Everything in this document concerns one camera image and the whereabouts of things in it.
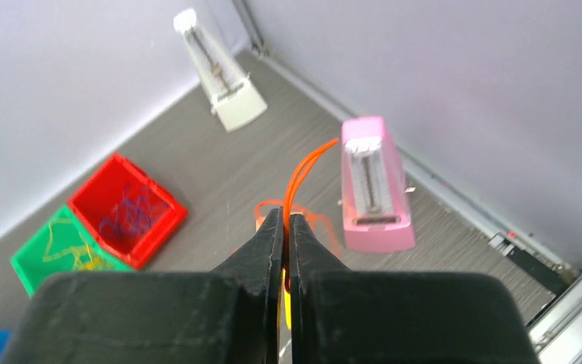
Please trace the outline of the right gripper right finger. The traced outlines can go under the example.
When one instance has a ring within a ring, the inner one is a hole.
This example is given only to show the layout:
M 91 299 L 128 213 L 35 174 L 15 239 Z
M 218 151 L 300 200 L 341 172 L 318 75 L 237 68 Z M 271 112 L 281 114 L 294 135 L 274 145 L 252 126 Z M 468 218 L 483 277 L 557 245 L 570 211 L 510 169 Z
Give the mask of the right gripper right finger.
M 289 220 L 295 363 L 535 363 L 507 288 L 478 273 L 354 271 Z

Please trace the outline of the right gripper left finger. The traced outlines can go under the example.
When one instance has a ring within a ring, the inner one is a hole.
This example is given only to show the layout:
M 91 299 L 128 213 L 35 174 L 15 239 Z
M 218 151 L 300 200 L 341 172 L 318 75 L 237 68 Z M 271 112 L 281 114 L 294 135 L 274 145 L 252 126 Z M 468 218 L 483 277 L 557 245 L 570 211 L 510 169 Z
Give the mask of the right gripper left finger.
M 276 363 L 283 213 L 210 271 L 51 276 L 3 363 Z

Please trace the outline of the yellow triangle toy right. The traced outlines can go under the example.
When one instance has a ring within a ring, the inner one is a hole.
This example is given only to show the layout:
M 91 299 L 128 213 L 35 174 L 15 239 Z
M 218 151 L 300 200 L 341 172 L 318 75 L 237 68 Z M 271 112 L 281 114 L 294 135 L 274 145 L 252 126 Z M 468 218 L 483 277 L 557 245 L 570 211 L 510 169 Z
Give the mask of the yellow triangle toy right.
M 286 269 L 282 269 L 282 297 L 283 297 L 283 310 L 284 310 L 284 321 L 286 327 L 292 329 L 292 307 L 291 307 L 291 295 L 289 288 L 289 280 L 287 279 Z

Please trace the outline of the pink metronome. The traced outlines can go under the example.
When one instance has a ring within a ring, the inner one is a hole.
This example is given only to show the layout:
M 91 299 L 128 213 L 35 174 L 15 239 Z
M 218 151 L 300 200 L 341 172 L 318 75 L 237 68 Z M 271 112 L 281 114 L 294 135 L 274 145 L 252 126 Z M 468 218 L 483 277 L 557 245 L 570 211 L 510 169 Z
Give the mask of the pink metronome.
M 415 248 L 402 158 L 384 120 L 372 116 L 344 121 L 340 141 L 346 248 L 359 253 Z

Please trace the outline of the red plastic bin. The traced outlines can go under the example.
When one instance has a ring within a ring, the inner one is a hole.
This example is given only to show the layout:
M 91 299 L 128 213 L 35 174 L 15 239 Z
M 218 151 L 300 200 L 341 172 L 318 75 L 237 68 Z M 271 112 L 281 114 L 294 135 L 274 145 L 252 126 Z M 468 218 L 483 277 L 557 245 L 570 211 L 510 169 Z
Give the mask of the red plastic bin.
M 189 211 L 129 158 L 114 153 L 67 200 L 107 253 L 141 270 Z

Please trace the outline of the green plastic bin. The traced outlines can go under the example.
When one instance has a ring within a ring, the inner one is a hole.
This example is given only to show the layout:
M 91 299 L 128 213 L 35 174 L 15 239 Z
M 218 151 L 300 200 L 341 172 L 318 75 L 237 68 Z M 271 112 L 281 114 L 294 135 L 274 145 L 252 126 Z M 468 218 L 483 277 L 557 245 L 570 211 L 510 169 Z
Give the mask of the green plastic bin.
M 30 297 L 55 273 L 134 270 L 102 249 L 66 205 L 11 257 L 11 264 Z

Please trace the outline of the white metronome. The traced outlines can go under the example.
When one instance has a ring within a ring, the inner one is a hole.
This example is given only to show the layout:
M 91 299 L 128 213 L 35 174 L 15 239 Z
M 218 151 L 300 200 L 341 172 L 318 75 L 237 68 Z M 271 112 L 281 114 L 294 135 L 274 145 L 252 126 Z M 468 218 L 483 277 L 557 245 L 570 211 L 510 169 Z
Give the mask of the white metronome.
M 211 113 L 232 132 L 264 114 L 268 104 L 228 48 L 187 8 L 174 17 L 174 29 L 183 39 L 195 66 Z

